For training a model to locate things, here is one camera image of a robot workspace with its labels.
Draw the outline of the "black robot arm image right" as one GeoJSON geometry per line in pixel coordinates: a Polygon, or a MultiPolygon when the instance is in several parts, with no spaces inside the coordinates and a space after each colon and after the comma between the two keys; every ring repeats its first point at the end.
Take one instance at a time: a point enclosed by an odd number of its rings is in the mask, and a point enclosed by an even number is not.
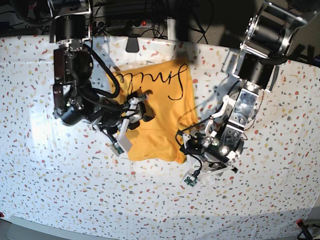
{"type": "Polygon", "coordinates": [[[232,66],[236,82],[222,104],[203,120],[203,131],[192,125],[176,133],[183,139],[180,151],[190,165],[183,177],[188,186],[220,177],[225,171],[237,172],[235,163],[244,150],[247,124],[259,111],[259,97],[272,91],[298,29],[319,12],[317,0],[290,0],[288,7],[266,0],[250,18],[232,66]]]}

